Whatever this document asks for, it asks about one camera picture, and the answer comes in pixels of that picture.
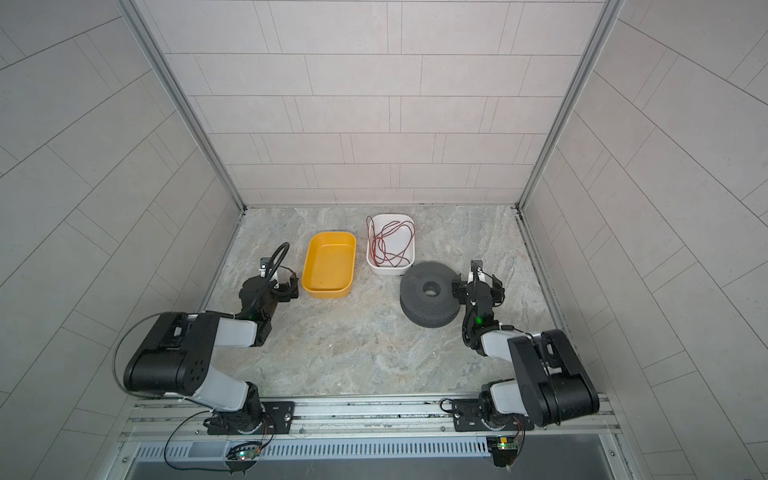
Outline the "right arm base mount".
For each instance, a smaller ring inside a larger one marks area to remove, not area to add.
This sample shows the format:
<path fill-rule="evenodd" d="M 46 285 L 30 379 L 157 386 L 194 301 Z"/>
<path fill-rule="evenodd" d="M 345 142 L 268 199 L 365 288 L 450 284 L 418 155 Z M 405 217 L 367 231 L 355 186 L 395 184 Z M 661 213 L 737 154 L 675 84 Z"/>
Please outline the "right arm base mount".
<path fill-rule="evenodd" d="M 489 400 L 443 398 L 439 408 L 453 421 L 456 432 L 527 432 L 535 429 L 524 414 L 503 414 Z"/>

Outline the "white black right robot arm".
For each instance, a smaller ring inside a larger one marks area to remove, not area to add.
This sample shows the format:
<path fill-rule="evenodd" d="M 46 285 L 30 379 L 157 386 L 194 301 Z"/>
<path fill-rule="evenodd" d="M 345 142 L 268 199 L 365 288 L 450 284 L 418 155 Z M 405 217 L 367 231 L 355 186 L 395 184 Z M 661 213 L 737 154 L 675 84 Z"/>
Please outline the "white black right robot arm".
<path fill-rule="evenodd" d="M 514 378 L 490 382 L 478 398 L 479 418 L 491 430 L 510 423 L 525 429 L 525 419 L 545 427 L 595 414 L 599 395 L 560 329 L 532 334 L 495 319 L 505 299 L 503 283 L 488 274 L 480 260 L 468 278 L 452 283 L 453 296 L 465 307 L 462 340 L 481 356 L 510 362 Z"/>

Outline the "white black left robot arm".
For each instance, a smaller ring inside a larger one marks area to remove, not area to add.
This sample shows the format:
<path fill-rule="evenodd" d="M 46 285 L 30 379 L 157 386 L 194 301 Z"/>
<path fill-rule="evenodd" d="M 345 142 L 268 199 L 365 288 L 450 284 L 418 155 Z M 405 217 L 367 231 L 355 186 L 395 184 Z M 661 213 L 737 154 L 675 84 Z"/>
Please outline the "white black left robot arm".
<path fill-rule="evenodd" d="M 146 320 L 149 331 L 115 380 L 125 392 L 150 398 L 178 397 L 212 411 L 215 434 L 250 432 L 263 423 L 258 387 L 236 380 L 211 364 L 217 347 L 256 348 L 272 330 L 277 306 L 299 296 L 295 272 L 282 282 L 279 270 L 290 250 L 284 242 L 263 258 L 259 274 L 239 291 L 241 311 L 162 312 Z"/>

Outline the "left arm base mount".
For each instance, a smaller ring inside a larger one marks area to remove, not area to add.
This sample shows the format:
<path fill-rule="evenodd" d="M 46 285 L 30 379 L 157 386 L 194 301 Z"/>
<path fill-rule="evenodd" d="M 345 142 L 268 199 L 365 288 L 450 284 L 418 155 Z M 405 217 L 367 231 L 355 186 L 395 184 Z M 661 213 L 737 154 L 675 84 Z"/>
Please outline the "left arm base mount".
<path fill-rule="evenodd" d="M 291 429 L 296 404 L 292 401 L 266 401 L 251 411 L 217 412 L 203 422 L 209 435 L 284 435 Z"/>

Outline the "grey perforated cable spool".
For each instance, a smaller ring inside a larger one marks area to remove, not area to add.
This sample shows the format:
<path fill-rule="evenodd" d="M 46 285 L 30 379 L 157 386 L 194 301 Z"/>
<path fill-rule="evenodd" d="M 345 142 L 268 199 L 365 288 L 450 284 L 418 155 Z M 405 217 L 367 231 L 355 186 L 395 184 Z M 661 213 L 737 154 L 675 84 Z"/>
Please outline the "grey perforated cable spool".
<path fill-rule="evenodd" d="M 406 317 L 424 328 L 449 325 L 458 315 L 460 303 L 453 295 L 453 283 L 460 275 L 435 261 L 410 267 L 400 283 L 400 305 Z"/>

